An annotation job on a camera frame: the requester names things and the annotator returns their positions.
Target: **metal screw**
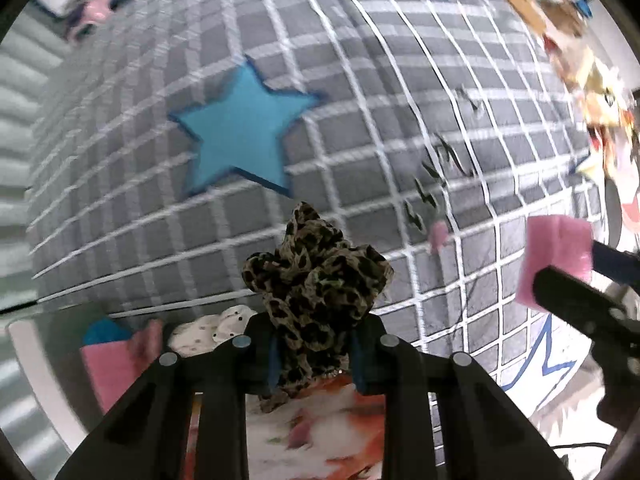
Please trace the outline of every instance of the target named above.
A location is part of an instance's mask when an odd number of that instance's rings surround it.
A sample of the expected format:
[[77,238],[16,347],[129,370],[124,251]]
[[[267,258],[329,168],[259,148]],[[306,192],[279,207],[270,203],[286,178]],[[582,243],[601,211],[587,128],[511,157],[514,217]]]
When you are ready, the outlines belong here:
[[247,335],[237,335],[233,340],[236,348],[247,348],[251,344],[251,338]]
[[626,367],[636,376],[640,376],[640,359],[637,357],[629,357],[626,359]]
[[587,321],[583,330],[586,335],[591,335],[596,331],[596,324],[593,321]]
[[158,360],[161,366],[173,366],[178,362],[178,356],[173,352],[165,352]]
[[618,321],[624,321],[626,319],[626,314],[618,308],[610,308],[609,313],[613,319],[617,319]]
[[382,346],[386,346],[387,348],[393,348],[394,346],[398,346],[400,344],[400,340],[396,335],[385,334],[380,336],[380,344]]
[[453,354],[453,362],[458,366],[469,366],[473,362],[473,359],[467,353],[456,352]]

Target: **star cutout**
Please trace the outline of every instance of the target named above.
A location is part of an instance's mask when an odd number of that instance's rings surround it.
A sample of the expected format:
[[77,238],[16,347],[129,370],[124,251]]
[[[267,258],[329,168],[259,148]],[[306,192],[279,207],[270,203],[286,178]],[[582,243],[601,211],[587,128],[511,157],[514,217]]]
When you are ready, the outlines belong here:
[[[547,314],[545,324],[526,361],[513,381],[502,387],[527,416],[530,416],[545,402],[576,364],[576,361],[567,361],[557,365],[549,365],[553,347],[552,319],[551,314]],[[536,385],[534,390],[532,390],[532,384]]]
[[219,100],[170,114],[197,142],[189,193],[238,173],[288,196],[281,138],[319,102],[316,94],[268,88],[250,60],[238,66]]

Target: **black cable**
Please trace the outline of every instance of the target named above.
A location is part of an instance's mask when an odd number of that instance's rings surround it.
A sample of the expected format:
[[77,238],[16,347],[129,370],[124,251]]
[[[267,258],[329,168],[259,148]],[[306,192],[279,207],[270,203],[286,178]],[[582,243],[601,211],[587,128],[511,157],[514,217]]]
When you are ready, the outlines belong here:
[[609,444],[603,444],[601,442],[584,442],[582,444],[562,444],[562,446],[551,446],[551,449],[573,449],[575,447],[600,447],[602,449],[609,449]]

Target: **pink object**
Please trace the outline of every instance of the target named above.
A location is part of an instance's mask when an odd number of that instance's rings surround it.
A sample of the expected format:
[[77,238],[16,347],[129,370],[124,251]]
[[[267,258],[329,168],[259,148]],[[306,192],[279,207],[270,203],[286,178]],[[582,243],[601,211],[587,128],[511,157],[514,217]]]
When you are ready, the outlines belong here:
[[444,220],[434,222],[429,231],[429,243],[431,252],[439,251],[449,237],[449,227]]
[[533,297],[533,279],[549,265],[588,283],[593,269],[592,247],[591,224],[586,220],[564,215],[529,217],[516,301],[544,311]]
[[83,346],[80,351],[95,397],[103,413],[158,358],[162,349],[162,322],[151,320],[128,341]]
[[69,31],[66,38],[71,43],[77,43],[78,34],[86,25],[100,25],[104,23],[107,18],[113,14],[110,8],[111,1],[112,0],[87,0],[82,10],[79,23]]

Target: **corrugated metal wall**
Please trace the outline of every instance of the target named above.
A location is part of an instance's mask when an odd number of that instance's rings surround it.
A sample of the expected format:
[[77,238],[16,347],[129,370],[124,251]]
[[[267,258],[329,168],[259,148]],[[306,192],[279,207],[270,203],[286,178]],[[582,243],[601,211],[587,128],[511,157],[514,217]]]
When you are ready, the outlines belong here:
[[26,12],[0,43],[0,310],[36,299],[24,237],[31,130],[44,83],[69,51]]

